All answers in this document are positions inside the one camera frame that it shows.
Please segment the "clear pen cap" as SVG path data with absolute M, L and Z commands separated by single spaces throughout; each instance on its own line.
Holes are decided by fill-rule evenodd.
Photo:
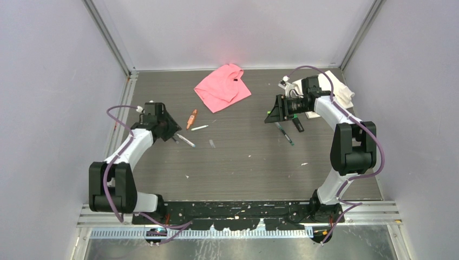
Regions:
M 209 140 L 209 144 L 210 144 L 210 146 L 211 146 L 212 148 L 216 148 L 215 143 L 214 143 L 213 140 L 210 139 L 210 140 Z

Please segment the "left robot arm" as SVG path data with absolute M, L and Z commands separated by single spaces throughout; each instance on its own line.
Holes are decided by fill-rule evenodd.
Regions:
M 145 212 L 154 224 L 163 222 L 166 209 L 159 194 L 139 192 L 133 170 L 143 154 L 158 140 L 168 141 L 181 130 L 162 102 L 135 106 L 138 122 L 129 127 L 128 137 L 104 161 L 89 166 L 89 207 L 93 212 Z

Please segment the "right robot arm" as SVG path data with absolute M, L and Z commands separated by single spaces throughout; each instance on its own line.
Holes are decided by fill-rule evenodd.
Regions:
M 325 90 L 320 86 L 319 76 L 304 78 L 300 84 L 290 83 L 285 76 L 279 87 L 285 93 L 276 96 L 274 106 L 264 120 L 266 124 L 290 121 L 296 114 L 314 112 L 334 130 L 331 170 L 324 183 L 314 191 L 307 215 L 317 222 L 329 216 L 335 220 L 341 210 L 342 194 L 356 178 L 376 164 L 376 126 L 350 114 L 338 102 L 333 89 Z

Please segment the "green gel pen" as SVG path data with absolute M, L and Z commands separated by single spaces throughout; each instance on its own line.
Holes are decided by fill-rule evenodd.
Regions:
M 289 135 L 285 132 L 285 130 L 283 129 L 283 127 L 280 125 L 280 123 L 275 122 L 274 124 L 275 124 L 276 127 L 281 131 L 282 135 L 286 138 L 286 140 L 290 143 L 290 145 L 291 145 L 291 146 L 294 146 L 294 142 L 293 142 L 292 139 L 289 137 Z

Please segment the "black green highlighter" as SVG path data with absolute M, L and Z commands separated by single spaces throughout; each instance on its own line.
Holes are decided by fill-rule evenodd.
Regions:
M 297 131 L 299 133 L 304 131 L 303 125 L 301 124 L 301 122 L 300 122 L 300 120 L 299 120 L 299 118 L 298 118 L 298 116 L 296 114 L 293 116 L 292 122 L 295 125 L 295 127 L 296 127 L 296 129 L 297 129 Z

